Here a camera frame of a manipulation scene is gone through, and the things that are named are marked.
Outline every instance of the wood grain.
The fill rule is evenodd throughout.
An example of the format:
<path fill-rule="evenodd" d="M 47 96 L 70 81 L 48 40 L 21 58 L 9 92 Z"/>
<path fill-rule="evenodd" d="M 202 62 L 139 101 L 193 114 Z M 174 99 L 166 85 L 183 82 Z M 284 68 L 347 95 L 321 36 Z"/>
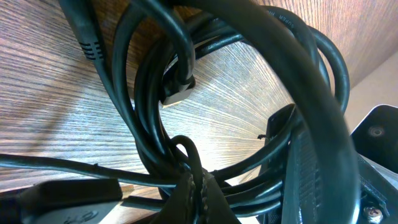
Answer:
<path fill-rule="evenodd" d="M 95 0 L 93 4 L 110 51 L 116 24 L 128 1 Z M 346 59 L 352 85 L 398 49 L 396 1 L 260 4 L 289 9 L 329 36 Z M 186 7 L 178 11 L 183 18 L 197 12 Z M 134 84 L 135 71 L 147 49 L 161 34 L 151 19 L 134 34 L 127 61 L 129 86 Z M 262 57 L 240 43 L 199 60 L 193 74 L 198 84 L 189 99 L 161 109 L 161 116 L 170 136 L 184 134 L 193 139 L 202 164 L 209 170 L 256 152 L 263 145 L 256 138 L 264 133 L 267 118 L 290 103 Z M 91 62 L 85 60 L 55 0 L 0 1 L 0 100 L 0 153 L 146 172 L 134 138 Z M 81 176 L 0 169 L 0 192 L 75 178 Z M 156 189 L 141 186 L 136 186 L 133 194 L 158 197 Z M 117 207 L 109 216 L 113 218 L 104 223 L 127 223 L 147 214 L 145 210 Z"/>

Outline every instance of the wooden table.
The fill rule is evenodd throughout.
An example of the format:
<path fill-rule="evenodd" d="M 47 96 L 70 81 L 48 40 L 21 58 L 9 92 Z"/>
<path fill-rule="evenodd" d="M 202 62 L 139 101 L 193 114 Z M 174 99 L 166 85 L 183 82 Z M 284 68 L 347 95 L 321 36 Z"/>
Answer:
<path fill-rule="evenodd" d="M 94 0 L 108 50 L 128 1 Z M 397 1 L 259 1 L 299 15 L 325 33 L 346 59 L 351 86 L 398 50 Z M 197 12 L 178 8 L 182 17 Z M 127 73 L 133 86 L 138 64 L 161 34 L 151 19 L 134 34 Z M 161 109 L 170 136 L 197 145 L 209 170 L 234 164 L 263 144 L 270 115 L 291 100 L 262 57 L 233 44 L 199 60 L 189 99 Z M 0 2 L 0 153 L 47 156 L 146 172 L 134 138 L 85 60 L 56 0 Z M 81 178 L 55 171 L 0 169 L 0 192 L 46 180 Z M 156 197 L 153 188 L 133 194 Z M 117 208 L 127 223 L 147 211 Z M 105 223 L 112 223 L 109 218 Z"/>

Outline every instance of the screw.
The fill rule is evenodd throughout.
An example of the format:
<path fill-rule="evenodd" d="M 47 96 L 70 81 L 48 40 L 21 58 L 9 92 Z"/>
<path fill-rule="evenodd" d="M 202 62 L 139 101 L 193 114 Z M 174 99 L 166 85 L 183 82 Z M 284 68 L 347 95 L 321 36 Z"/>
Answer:
<path fill-rule="evenodd" d="M 380 224 L 383 219 L 383 213 L 375 207 L 365 207 L 363 212 L 369 223 Z"/>

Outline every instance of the cable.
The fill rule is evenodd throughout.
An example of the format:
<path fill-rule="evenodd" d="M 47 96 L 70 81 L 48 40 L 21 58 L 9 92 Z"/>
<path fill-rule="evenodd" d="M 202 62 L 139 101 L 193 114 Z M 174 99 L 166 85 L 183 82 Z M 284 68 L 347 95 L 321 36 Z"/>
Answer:
<path fill-rule="evenodd" d="M 194 143 L 185 136 L 168 136 L 160 118 L 159 100 L 170 103 L 186 98 L 195 86 L 192 75 L 195 59 L 241 41 L 256 48 L 267 60 L 296 102 L 297 110 L 292 112 L 280 133 L 251 157 L 211 172 L 233 212 L 237 217 L 247 217 L 281 206 L 282 165 L 269 167 L 255 179 L 236 186 L 228 185 L 225 180 L 279 157 L 290 141 L 291 130 L 305 122 L 313 139 L 324 186 L 322 197 L 325 203 L 320 221 L 347 223 L 355 219 L 359 202 L 358 168 L 342 116 L 349 98 L 348 70 L 336 46 L 321 32 L 307 26 L 292 12 L 273 6 L 259 7 L 251 1 L 135 0 L 118 22 L 112 62 L 108 66 L 90 1 L 60 0 L 60 5 L 84 53 L 93 60 L 109 97 L 134 136 L 138 155 L 149 175 L 62 159 L 5 154 L 0 154 L 0 167 L 60 170 L 159 187 L 163 200 L 129 197 L 123 203 L 159 211 L 181 173 L 190 171 L 195 185 L 202 185 L 201 162 Z M 173 10 L 178 5 L 199 8 L 202 12 L 184 22 Z M 137 70 L 133 108 L 126 81 L 127 50 L 135 29 L 147 16 L 159 23 L 166 36 L 153 44 Z M 334 98 L 330 93 L 326 65 L 318 49 L 332 68 Z M 177 144 L 185 147 L 188 157 Z"/>

